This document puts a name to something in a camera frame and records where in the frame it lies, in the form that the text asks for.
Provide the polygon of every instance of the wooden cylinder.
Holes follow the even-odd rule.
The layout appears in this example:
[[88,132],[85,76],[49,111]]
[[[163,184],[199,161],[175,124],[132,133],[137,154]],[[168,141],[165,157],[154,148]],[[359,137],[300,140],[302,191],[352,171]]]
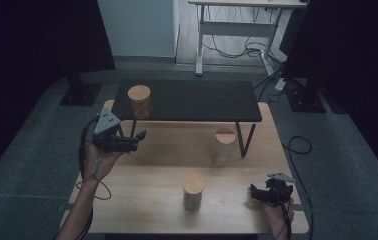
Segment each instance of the wooden cylinder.
[[202,191],[205,188],[204,178],[198,173],[190,173],[182,182],[183,205],[188,211],[197,211],[201,207]]
[[224,167],[227,165],[230,156],[232,155],[232,146],[235,142],[235,133],[228,128],[220,128],[216,132],[216,146],[214,147],[214,155],[212,162],[217,167]]
[[129,89],[127,95],[132,101],[133,114],[136,119],[147,119],[152,113],[151,89],[137,85]]

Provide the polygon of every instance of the white desk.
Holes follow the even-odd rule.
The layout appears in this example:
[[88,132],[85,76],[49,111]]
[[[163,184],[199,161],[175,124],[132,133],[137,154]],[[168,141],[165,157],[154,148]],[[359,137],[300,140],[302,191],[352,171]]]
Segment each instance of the white desk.
[[[197,76],[202,75],[202,41],[204,35],[240,36],[240,37],[266,37],[268,38],[266,48],[261,54],[267,74],[271,75],[273,64],[269,58],[270,48],[276,35],[280,16],[283,8],[305,8],[306,3],[299,0],[189,0],[190,4],[201,6],[201,17],[199,20],[199,40],[196,54]],[[204,20],[205,6],[238,6],[238,7],[268,7],[278,8],[277,15],[272,24],[262,23],[238,23],[238,22],[212,22]]]

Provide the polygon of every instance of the wooden lid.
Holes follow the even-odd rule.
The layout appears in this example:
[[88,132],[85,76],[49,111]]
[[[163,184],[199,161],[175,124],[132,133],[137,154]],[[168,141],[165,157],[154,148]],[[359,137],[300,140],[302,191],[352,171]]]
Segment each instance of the wooden lid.
[[182,182],[183,190],[189,194],[198,194],[205,188],[204,177],[198,173],[189,173]]
[[147,99],[151,95],[151,89],[144,85],[136,85],[129,89],[127,95],[132,100],[140,101]]
[[233,143],[236,139],[235,133],[228,128],[220,128],[216,132],[216,138],[219,142],[223,144]]

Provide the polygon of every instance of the gray carpet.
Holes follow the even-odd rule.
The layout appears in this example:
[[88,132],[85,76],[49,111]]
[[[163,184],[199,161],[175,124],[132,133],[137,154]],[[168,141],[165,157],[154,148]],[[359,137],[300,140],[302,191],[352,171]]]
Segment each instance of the gray carpet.
[[[192,69],[133,67],[83,74],[86,83],[103,84],[93,107],[59,106],[68,88],[64,79],[47,89],[29,116],[35,126],[23,123],[0,159],[0,239],[52,239],[78,174],[81,130],[106,100],[114,98],[120,79],[196,79],[192,70],[186,71],[188,68]],[[253,84],[265,77],[263,70],[252,74],[208,68],[202,76],[217,81],[250,80]],[[267,85],[263,101],[269,93],[275,93],[276,81]],[[256,89],[257,96],[262,87],[264,84]],[[378,160],[350,117],[333,114],[326,102],[326,114],[294,113],[285,95],[269,104],[284,144],[293,136],[303,136],[313,145],[307,155],[292,154],[313,206],[313,239],[378,239]],[[295,141],[293,147],[305,150],[307,145]],[[311,221],[307,195],[299,183],[297,188]],[[308,237],[301,234],[293,239]],[[103,236],[89,235],[88,239]]]

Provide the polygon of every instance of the black table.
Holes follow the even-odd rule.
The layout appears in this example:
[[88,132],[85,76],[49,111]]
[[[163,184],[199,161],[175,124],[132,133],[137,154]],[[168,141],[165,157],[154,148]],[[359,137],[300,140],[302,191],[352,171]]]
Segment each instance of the black table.
[[[241,155],[245,156],[257,122],[262,117],[250,81],[123,79],[115,97],[112,113],[121,120],[133,120],[131,136],[137,119],[127,92],[136,85],[151,90],[151,121],[235,122]],[[252,122],[246,145],[239,122]]]

